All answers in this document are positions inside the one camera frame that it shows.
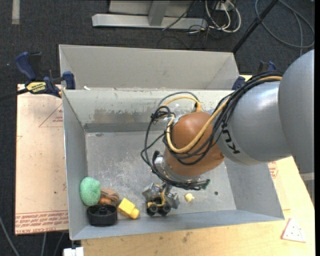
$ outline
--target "black object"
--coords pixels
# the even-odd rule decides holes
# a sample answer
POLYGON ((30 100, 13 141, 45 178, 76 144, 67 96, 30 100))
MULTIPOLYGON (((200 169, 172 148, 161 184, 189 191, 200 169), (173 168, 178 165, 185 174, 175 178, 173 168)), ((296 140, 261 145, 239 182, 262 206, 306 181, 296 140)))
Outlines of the black object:
POLYGON ((248 39, 248 37, 252 34, 252 32, 257 28, 257 26, 264 20, 264 18, 267 16, 267 14, 271 11, 271 9, 275 6, 275 4, 279 0, 273 0, 267 8, 258 16, 255 18, 253 23, 249 26, 249 28, 244 33, 243 37, 239 40, 239 42, 236 44, 236 46, 233 48, 232 52, 235 54, 239 48, 243 45, 243 43, 248 39))
POLYGON ((117 208, 109 204, 96 204, 87 210, 88 220, 92 226, 105 227, 117 223, 117 208))

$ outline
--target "small white object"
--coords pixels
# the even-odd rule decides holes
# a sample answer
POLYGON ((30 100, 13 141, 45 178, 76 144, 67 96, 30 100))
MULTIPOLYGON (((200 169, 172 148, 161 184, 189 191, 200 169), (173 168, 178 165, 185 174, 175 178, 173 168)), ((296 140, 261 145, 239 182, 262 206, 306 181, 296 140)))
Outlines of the small white object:
POLYGON ((63 250, 63 256, 84 256, 84 248, 83 247, 77 247, 75 249, 72 248, 66 248, 63 250))
POLYGON ((305 234, 301 227, 298 225, 298 223, 293 219, 290 218, 284 232, 281 236, 281 239, 284 240, 290 240, 290 241, 297 241, 297 242, 302 242, 305 243, 305 234))
POLYGON ((191 202, 192 200, 194 200, 194 196, 191 193, 188 193, 184 196, 185 200, 187 200, 187 202, 191 202))

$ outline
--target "metal stand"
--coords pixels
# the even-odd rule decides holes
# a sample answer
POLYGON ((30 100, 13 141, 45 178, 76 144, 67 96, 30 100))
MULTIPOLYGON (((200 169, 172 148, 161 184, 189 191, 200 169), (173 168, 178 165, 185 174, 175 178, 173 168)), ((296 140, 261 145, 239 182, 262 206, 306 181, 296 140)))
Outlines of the metal stand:
POLYGON ((202 18, 179 18, 166 17, 166 11, 170 5, 170 1, 152 1, 148 15, 126 15, 126 14, 96 14, 92 16, 93 27, 125 27, 125 28, 150 28, 165 29, 179 19, 177 23, 172 25, 171 29, 187 30, 191 26, 207 25, 202 18))

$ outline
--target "yellow toy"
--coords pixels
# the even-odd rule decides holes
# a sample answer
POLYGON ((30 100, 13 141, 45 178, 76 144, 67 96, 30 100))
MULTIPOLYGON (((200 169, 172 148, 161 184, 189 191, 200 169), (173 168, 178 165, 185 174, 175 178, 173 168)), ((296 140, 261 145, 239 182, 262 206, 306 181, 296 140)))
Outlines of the yellow toy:
POLYGON ((140 211, 136 208, 136 205, 124 198, 118 206, 118 212, 131 219, 138 218, 140 211))

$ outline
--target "green ball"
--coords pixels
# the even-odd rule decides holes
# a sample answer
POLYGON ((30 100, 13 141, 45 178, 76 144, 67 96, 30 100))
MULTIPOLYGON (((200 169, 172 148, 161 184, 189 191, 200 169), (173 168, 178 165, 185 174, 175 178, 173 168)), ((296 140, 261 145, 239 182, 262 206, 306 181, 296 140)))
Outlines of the green ball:
POLYGON ((86 206, 96 205, 100 200, 100 182, 92 177, 85 177, 80 183, 80 197, 86 206))

